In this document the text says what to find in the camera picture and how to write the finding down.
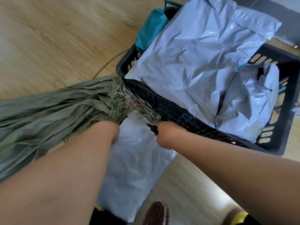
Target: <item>white plastic bag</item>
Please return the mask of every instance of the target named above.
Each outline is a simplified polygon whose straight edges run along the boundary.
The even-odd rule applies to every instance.
[[[264,74],[258,77],[258,68]],[[274,109],[279,89],[279,69],[260,63],[242,68],[230,84],[216,117],[216,128],[255,142]]]
[[[281,23],[231,0],[187,0],[125,76],[148,85],[211,127],[236,66]]]
[[[176,152],[156,142],[140,114],[131,113],[120,126],[112,145],[98,205],[133,222],[135,215]]]

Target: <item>cable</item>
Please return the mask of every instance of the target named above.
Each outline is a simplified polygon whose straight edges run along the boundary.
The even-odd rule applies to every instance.
[[[118,57],[118,56],[120,56],[121,54],[123,54],[123,53],[125,53],[125,52],[127,52],[129,49],[127,49],[127,50],[124,50],[124,51],[122,51],[121,53],[119,53],[119,54],[117,54],[116,56],[114,56],[112,59],[110,59],[105,65],[103,65],[103,67],[101,68],[101,69],[99,69],[99,71],[98,72],[96,72],[96,74],[94,75],[94,77],[92,78],[92,80],[93,79],[95,79],[96,78],[96,76],[112,61],[112,60],[114,60],[116,57]]]

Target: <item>wooden floor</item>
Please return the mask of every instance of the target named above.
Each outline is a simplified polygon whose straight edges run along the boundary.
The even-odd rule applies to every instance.
[[[0,0],[0,99],[91,79],[108,60],[131,47],[155,7],[163,7],[163,0]],[[99,76],[113,73],[117,61]],[[300,118],[294,120],[284,156],[300,161],[299,142]],[[236,207],[182,156],[163,173],[135,224],[141,224],[155,200],[169,205],[172,225],[218,225]]]

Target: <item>basket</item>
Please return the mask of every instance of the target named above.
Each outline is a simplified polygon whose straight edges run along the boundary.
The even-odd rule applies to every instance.
[[[277,64],[280,71],[279,81],[286,87],[279,92],[278,96],[282,99],[282,104],[274,108],[273,115],[255,143],[216,130],[195,118],[186,109],[156,94],[147,85],[137,80],[125,79],[125,75],[133,67],[133,62],[139,59],[139,56],[140,54],[133,45],[118,62],[117,74],[122,77],[125,85],[132,93],[138,95],[159,113],[162,121],[173,121],[189,132],[210,139],[274,155],[282,156],[284,154],[294,117],[293,108],[297,103],[300,91],[300,59],[297,56],[264,44],[248,62],[253,64],[266,61]]]

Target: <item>forearm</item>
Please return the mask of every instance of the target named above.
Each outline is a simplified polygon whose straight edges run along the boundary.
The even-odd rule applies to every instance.
[[[172,147],[260,222],[299,224],[300,163],[189,132]]]
[[[88,224],[106,172],[108,128],[97,123],[0,185],[3,224]]]

